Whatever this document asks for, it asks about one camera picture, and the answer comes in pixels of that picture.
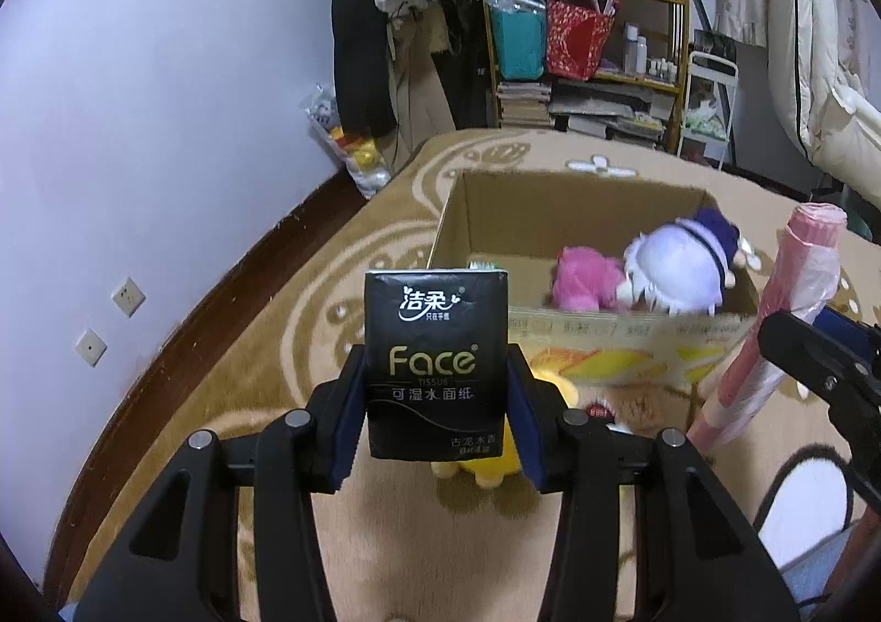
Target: cardboard box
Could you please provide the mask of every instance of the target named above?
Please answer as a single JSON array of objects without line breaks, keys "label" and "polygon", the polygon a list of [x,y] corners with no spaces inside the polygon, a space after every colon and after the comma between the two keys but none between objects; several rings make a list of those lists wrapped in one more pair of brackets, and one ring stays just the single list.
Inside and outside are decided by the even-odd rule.
[{"label": "cardboard box", "polygon": [[508,339],[534,368],[560,373],[581,390],[652,383],[686,393],[755,319],[759,297],[746,272],[737,272],[716,316],[568,314],[550,307],[550,295],[565,245],[622,257],[640,232],[692,217],[699,207],[718,209],[702,189],[646,179],[466,171],[450,192],[429,267],[480,261],[507,270]]}]

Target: black box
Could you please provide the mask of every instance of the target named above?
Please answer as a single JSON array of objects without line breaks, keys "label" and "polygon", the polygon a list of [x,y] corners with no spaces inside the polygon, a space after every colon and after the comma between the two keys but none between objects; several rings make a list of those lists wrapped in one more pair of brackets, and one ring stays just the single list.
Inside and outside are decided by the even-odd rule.
[{"label": "black box", "polygon": [[370,271],[367,425],[374,458],[501,455],[508,403],[508,273]]}]

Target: wall socket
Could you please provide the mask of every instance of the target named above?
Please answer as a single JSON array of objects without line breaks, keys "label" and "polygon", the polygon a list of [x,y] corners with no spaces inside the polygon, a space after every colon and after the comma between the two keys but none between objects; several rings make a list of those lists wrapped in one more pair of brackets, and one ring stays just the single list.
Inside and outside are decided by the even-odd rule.
[{"label": "wall socket", "polygon": [[94,367],[98,363],[98,359],[107,351],[107,345],[91,329],[85,329],[85,333],[79,338],[74,348],[90,367]]},{"label": "wall socket", "polygon": [[128,277],[125,283],[113,292],[113,301],[116,301],[116,305],[120,307],[122,314],[129,318],[138,311],[138,307],[144,303],[145,299],[144,292],[138,289],[138,285],[131,281],[131,277]]}]

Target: pink roll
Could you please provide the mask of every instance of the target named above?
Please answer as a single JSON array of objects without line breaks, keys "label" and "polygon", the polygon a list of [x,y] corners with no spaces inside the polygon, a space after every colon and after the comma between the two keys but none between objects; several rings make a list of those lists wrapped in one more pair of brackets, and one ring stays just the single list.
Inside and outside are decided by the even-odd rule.
[{"label": "pink roll", "polygon": [[780,310],[813,323],[838,288],[837,247],[845,226],[847,215],[834,204],[800,204],[793,210],[743,349],[688,431],[701,453],[739,436],[780,384],[783,371],[759,353],[759,327],[765,316]]}]

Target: metal bolt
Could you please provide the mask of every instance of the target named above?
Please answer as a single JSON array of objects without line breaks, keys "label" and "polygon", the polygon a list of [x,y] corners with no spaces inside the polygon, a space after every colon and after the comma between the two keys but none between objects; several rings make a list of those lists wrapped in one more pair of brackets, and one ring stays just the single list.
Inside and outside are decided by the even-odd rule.
[{"label": "metal bolt", "polygon": [[208,446],[212,440],[214,440],[214,436],[211,435],[211,431],[196,431],[189,436],[187,442],[191,449],[202,450]]},{"label": "metal bolt", "polygon": [[563,420],[569,425],[584,425],[588,422],[587,413],[581,409],[566,409],[563,411]]},{"label": "metal bolt", "polygon": [[661,440],[672,449],[677,449],[686,442],[686,437],[675,428],[664,428],[664,432],[661,433]]},{"label": "metal bolt", "polygon": [[312,415],[306,409],[294,409],[285,414],[285,424],[291,428],[301,428],[309,425]]}]

